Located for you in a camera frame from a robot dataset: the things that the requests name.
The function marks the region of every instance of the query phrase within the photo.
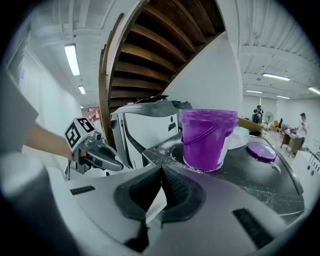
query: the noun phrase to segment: wooden staircase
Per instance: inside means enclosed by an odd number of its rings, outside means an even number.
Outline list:
[[[103,126],[109,123],[104,122],[107,117],[103,113],[108,116],[127,103],[162,93],[207,44],[225,31],[215,0],[140,2],[136,12],[125,17],[127,20],[118,19],[101,52],[99,77],[106,77],[99,78]],[[117,26],[122,33],[116,32]],[[100,90],[101,83],[106,85],[106,94],[104,88]]]

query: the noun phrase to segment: floor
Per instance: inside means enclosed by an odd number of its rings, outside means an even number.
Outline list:
[[[283,140],[282,136],[278,133],[275,133],[273,130],[264,130],[263,136],[276,148],[276,150],[285,158],[285,160],[291,166],[295,158],[293,154],[291,154],[289,157],[290,148],[288,147],[288,145],[283,145],[282,148],[280,148]]]

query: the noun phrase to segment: purple lid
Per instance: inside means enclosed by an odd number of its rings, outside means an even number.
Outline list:
[[[276,152],[270,146],[260,142],[249,142],[246,149],[255,158],[264,162],[273,162],[277,157]]]

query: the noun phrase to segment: wooden table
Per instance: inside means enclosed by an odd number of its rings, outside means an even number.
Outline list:
[[[282,145],[288,145],[291,148],[289,156],[291,155],[291,153],[294,153],[296,155],[300,150],[301,144],[302,144],[302,138],[285,131],[280,148],[282,148]]]

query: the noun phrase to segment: staircase underside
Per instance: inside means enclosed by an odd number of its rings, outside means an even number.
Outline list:
[[[225,31],[214,0],[150,0],[127,27],[112,74],[109,113],[162,93],[208,43]]]

